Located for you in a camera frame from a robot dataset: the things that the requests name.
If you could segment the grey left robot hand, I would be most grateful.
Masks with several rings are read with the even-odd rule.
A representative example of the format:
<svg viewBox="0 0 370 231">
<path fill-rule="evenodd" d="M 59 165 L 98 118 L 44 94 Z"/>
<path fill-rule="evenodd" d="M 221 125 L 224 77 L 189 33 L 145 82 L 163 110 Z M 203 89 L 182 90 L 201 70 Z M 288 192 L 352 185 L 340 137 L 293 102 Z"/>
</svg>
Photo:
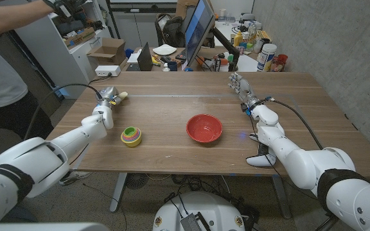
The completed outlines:
<svg viewBox="0 0 370 231">
<path fill-rule="evenodd" d="M 97 106 L 105 106 L 112 108 L 114 105 L 118 105 L 127 97 L 126 92 L 119 93 L 115 87 L 105 87 L 99 91 L 101 99 L 97 98 Z"/>
</svg>

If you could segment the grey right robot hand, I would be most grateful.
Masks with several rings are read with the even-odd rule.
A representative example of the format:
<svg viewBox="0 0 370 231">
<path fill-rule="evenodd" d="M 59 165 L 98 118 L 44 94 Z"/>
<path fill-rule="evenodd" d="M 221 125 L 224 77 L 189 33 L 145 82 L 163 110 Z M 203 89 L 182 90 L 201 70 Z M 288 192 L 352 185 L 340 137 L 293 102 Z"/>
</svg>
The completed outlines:
<svg viewBox="0 0 370 231">
<path fill-rule="evenodd" d="M 253 88 L 245 78 L 237 73 L 232 73 L 229 79 L 230 83 L 228 86 L 239 95 L 239 99 L 245 105 L 246 109 L 252 111 L 261 103 L 261 100 L 257 98 Z"/>
</svg>

